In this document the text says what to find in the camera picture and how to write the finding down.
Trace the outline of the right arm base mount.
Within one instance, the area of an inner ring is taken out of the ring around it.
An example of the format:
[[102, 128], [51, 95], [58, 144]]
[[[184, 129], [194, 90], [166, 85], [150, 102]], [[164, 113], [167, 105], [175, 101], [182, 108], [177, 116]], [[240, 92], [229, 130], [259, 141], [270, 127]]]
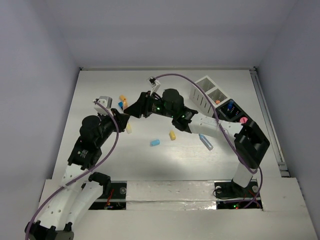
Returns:
[[216, 198], [218, 210], [263, 209], [256, 180], [251, 180], [245, 188], [233, 181], [217, 181], [214, 183], [213, 196]]

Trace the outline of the yellow marker pen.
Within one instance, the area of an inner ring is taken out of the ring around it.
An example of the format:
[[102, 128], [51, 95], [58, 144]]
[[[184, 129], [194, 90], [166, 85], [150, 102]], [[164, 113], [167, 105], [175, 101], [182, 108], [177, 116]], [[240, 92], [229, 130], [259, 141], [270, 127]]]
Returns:
[[131, 125], [130, 125], [129, 123], [127, 123], [127, 125], [126, 125], [126, 132], [127, 132], [128, 134], [131, 134], [131, 133], [132, 133], [132, 127], [131, 127]]

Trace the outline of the pink round cap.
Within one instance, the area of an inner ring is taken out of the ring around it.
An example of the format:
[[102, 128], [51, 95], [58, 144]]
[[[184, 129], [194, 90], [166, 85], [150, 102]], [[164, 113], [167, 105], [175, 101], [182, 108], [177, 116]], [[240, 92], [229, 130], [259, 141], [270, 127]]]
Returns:
[[247, 117], [242, 117], [242, 118], [240, 118], [240, 120], [239, 120], [239, 122], [240, 122], [241, 124], [245, 124], [247, 121], [248, 121], [248, 118], [247, 118]]

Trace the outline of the white slotted organizer box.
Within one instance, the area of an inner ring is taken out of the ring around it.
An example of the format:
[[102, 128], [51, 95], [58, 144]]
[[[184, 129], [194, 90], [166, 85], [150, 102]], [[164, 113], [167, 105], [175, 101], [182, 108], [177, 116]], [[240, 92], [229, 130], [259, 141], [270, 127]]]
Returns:
[[[195, 84], [207, 95], [215, 109], [231, 99], [208, 75], [195, 81]], [[191, 84], [189, 99], [198, 107], [201, 113], [208, 117], [214, 117], [212, 106], [198, 87]]]

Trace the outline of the yellow marker cap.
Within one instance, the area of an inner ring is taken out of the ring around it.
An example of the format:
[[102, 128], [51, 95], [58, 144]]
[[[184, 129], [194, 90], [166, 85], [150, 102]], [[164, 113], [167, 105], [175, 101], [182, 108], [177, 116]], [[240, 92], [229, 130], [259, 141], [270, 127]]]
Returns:
[[171, 130], [171, 131], [169, 132], [169, 137], [170, 137], [170, 139], [171, 139], [172, 141], [174, 141], [174, 140], [176, 139], [176, 135], [175, 135], [175, 132], [174, 132], [173, 130]]

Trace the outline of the black highlighter blue cap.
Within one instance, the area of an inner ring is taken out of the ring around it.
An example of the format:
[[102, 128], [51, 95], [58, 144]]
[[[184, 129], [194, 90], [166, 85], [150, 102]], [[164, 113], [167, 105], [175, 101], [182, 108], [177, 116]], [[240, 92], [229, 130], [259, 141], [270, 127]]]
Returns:
[[124, 110], [124, 103], [122, 101], [118, 103], [118, 106], [120, 107], [121, 110]]

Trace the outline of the black slotted organizer box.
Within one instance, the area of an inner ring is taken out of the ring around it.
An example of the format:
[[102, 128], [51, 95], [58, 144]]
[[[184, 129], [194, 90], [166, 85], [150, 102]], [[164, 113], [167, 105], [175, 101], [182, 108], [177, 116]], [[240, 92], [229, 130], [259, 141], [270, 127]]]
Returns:
[[252, 118], [234, 100], [232, 109], [227, 111], [227, 106], [230, 100], [233, 99], [227, 100], [215, 109], [219, 120], [240, 123], [240, 118], [247, 117], [248, 120], [252, 121]]

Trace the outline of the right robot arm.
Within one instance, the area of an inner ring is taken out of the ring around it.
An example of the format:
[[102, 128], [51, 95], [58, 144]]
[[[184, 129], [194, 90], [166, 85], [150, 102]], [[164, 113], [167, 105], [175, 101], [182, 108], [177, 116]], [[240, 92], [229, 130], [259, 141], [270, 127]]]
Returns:
[[255, 121], [229, 122], [206, 116], [186, 107], [184, 98], [173, 88], [164, 90], [162, 96], [150, 91], [142, 92], [124, 112], [135, 118], [147, 118], [151, 114], [169, 117], [172, 125], [182, 132], [225, 139], [240, 162], [230, 183], [230, 190], [235, 196], [242, 196], [248, 191], [248, 185], [270, 146]]

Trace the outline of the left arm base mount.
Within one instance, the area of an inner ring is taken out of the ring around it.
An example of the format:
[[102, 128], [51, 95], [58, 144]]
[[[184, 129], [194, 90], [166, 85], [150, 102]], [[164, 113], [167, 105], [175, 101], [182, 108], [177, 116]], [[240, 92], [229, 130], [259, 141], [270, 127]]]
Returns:
[[88, 177], [89, 182], [102, 186], [101, 196], [94, 201], [89, 210], [125, 210], [127, 196], [126, 181], [112, 181], [109, 175], [94, 172]]

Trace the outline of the light blue marker pen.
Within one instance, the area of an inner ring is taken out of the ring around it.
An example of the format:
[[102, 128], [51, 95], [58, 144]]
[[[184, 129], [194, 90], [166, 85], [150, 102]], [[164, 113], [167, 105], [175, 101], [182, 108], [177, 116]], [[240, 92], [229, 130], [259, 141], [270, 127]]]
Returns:
[[213, 145], [210, 143], [210, 141], [206, 138], [203, 134], [198, 134], [200, 141], [204, 144], [204, 146], [209, 150], [213, 150]]

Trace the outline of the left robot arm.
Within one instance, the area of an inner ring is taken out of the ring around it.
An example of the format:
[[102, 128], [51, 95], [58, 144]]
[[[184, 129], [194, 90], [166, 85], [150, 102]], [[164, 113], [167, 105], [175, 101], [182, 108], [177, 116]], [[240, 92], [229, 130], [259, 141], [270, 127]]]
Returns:
[[112, 133], [125, 131], [129, 115], [102, 108], [82, 120], [59, 188], [38, 208], [25, 228], [27, 240], [72, 240], [74, 228], [99, 197], [113, 193], [110, 176], [96, 172], [101, 147]]

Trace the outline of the light blue marker cap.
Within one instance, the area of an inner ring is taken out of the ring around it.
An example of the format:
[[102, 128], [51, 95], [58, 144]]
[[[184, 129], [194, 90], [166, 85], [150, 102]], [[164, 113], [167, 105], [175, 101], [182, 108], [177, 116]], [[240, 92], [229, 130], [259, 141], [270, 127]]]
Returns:
[[152, 140], [152, 141], [150, 142], [150, 146], [151, 146], [151, 147], [155, 147], [155, 146], [158, 146], [160, 143], [161, 143], [161, 142], [160, 142], [159, 139], [155, 139], [155, 140]]

